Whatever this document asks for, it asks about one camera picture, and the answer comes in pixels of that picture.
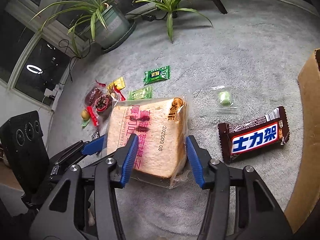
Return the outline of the dark snack red-edged packet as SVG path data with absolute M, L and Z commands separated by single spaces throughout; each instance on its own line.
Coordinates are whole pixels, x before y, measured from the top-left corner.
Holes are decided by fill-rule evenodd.
M 89 118 L 93 126 L 98 127 L 104 119 L 110 114 L 112 107 L 126 98 L 121 94 L 111 93 L 103 94 L 95 100 L 90 106 L 86 107 Z

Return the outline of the black milk candy packet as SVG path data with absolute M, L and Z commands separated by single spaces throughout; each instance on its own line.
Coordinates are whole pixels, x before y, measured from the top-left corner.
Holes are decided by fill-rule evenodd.
M 99 137 L 100 137 L 99 131 L 95 131 L 91 136 L 92 140 L 98 139 Z

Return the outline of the green mochi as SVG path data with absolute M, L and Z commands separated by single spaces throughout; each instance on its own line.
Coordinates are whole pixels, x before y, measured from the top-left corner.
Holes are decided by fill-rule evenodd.
M 216 98 L 216 111 L 218 113 L 229 114 L 235 113 L 237 110 L 232 97 L 231 89 L 227 86 L 215 86 L 211 90 Z

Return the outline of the large potted spider plant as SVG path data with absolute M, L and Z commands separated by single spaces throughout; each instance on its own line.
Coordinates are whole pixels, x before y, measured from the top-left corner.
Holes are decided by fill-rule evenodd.
M 75 41 L 76 27 L 83 23 L 89 22 L 89 26 L 87 27 L 87 29 L 85 29 L 85 31 L 89 31 L 89 39 L 95 41 L 97 37 L 96 32 L 99 27 L 102 27 L 106 31 L 109 30 L 109 25 L 106 23 L 106 14 L 112 9 L 111 3 L 113 3 L 114 1 L 115 0 L 59 0 L 44 7 L 42 10 L 36 13 L 31 20 L 39 17 L 40 14 L 47 10 L 49 7 L 59 7 L 63 4 L 69 4 L 69 7 L 67 9 L 57 11 L 56 13 L 51 14 L 45 20 L 43 20 L 43 23 L 39 28 L 39 32 L 41 32 L 49 22 L 53 21 L 60 14 L 64 14 L 70 11 L 84 11 L 85 14 L 79 16 L 79 18 L 67 32 L 67 34 L 70 36 L 67 41 L 72 46 L 71 52 L 75 57 L 81 59 L 82 56 L 80 54 L 80 50 L 77 48 L 77 44 Z

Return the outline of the white power strip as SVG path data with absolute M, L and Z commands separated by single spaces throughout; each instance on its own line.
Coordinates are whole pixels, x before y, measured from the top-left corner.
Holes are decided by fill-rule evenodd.
M 55 88 L 53 90 L 49 90 L 48 88 L 46 88 L 46 90 L 44 91 L 45 97 L 54 99 L 52 106 L 51 106 L 52 111 L 56 111 L 58 101 L 60 99 L 60 96 L 63 93 L 63 87 L 64 87 L 64 85 L 59 83 L 55 86 Z

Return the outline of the cardboard box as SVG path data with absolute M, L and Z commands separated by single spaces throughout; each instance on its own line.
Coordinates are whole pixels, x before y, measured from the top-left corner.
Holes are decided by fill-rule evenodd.
M 303 107 L 303 150 L 299 172 L 285 215 L 293 232 L 307 221 L 319 201 L 319 49 L 298 75 Z

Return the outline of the yellow candy packet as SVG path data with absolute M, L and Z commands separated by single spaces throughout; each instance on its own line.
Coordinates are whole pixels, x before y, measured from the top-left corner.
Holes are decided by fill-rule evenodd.
M 119 91 L 126 87 L 125 80 L 122 76 L 107 85 L 107 90 L 110 94 L 113 92 L 114 87 Z

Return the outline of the small spider plant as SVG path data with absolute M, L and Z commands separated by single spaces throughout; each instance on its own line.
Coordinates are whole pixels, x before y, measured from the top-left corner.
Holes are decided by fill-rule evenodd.
M 182 1 L 183 0 L 136 0 L 136 3 L 140 3 L 140 2 L 153 3 L 158 9 L 167 13 L 167 20 L 166 20 L 167 33 L 168 33 L 168 38 L 172 43 L 174 41 L 173 19 L 174 19 L 174 13 L 176 12 L 183 11 L 183 12 L 191 12 L 191 13 L 198 14 L 203 18 L 205 18 L 206 20 L 208 20 L 210 25 L 213 26 L 211 20 L 204 14 L 200 13 L 199 11 L 191 8 L 180 7 L 180 3 Z

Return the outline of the yellow ball green wrapper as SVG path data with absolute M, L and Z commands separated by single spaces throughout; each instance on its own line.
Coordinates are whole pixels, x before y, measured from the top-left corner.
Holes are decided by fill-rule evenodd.
M 81 112 L 81 118 L 82 118 L 82 122 L 81 122 L 81 127 L 84 128 L 88 125 L 88 123 L 90 122 L 90 114 L 88 113 L 87 110 L 83 110 Z

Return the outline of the light green candy packet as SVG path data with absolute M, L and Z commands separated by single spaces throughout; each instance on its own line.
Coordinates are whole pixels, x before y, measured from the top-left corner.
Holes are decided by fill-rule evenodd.
M 129 92 L 128 100 L 142 100 L 152 98 L 152 86 L 143 87 Z

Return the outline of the dark dates red-edged packet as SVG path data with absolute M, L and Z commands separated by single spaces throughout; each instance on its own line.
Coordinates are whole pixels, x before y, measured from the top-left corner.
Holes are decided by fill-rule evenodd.
M 96 100 L 106 92 L 106 84 L 95 80 L 93 84 L 89 86 L 89 90 L 86 93 L 84 104 L 85 106 L 93 105 Z

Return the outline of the brown Snickers bar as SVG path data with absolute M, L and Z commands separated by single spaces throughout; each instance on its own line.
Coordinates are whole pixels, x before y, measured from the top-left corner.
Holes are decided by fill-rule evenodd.
M 290 138 L 286 110 L 283 106 L 243 124 L 220 123 L 217 126 L 223 161 L 231 163 L 242 154 L 279 144 L 285 145 Z

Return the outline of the dark green candy packet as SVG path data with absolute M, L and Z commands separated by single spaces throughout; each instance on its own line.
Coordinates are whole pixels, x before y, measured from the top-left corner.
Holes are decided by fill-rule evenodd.
M 164 66 L 144 72 L 143 83 L 148 85 L 158 81 L 164 81 L 170 79 L 170 66 Z

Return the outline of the packaged toast bread slice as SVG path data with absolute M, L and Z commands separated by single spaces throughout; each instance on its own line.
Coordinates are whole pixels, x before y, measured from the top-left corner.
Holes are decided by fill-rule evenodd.
M 138 151 L 131 177 L 173 189 L 184 183 L 187 154 L 185 136 L 189 108 L 183 96 L 115 103 L 108 122 L 104 152 L 107 155 L 126 145 L 132 133 Z

